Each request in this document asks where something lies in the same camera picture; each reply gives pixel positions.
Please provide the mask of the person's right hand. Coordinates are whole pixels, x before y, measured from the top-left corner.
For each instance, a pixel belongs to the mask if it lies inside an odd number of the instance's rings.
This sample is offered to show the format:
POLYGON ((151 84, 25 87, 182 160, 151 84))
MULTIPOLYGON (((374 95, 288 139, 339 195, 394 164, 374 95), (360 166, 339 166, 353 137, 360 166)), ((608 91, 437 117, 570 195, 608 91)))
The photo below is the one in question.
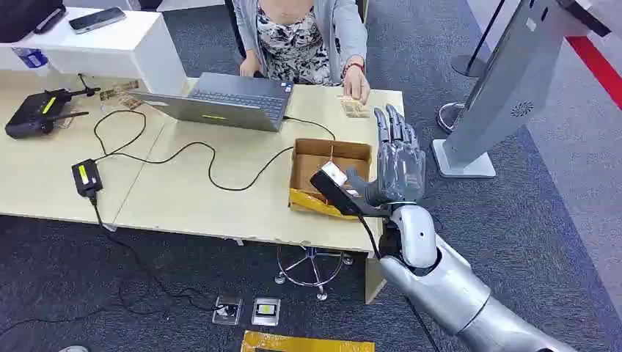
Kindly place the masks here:
POLYGON ((261 63, 254 49, 246 50, 245 58, 239 66, 240 76, 254 77, 255 73, 261 73, 261 63))

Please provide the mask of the person's left hand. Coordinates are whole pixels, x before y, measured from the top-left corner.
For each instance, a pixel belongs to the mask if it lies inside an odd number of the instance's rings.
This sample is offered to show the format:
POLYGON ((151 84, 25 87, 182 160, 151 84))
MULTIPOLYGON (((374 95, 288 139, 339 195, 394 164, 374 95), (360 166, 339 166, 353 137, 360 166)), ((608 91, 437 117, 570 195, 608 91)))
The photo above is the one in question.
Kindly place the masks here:
POLYGON ((362 105, 367 104, 370 85, 361 64, 352 63, 347 66, 343 77, 343 89, 345 96, 358 100, 362 105))

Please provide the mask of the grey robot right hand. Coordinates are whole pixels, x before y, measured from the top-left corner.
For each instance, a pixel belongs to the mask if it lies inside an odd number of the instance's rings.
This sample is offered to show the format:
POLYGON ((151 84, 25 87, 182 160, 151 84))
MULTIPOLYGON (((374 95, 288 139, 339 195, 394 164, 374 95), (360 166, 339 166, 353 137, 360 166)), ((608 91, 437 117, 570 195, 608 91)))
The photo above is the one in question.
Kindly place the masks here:
POLYGON ((424 194, 425 152, 415 130, 391 104, 373 113, 378 128, 376 179, 365 182, 349 168, 348 183, 373 207, 416 202, 424 194))

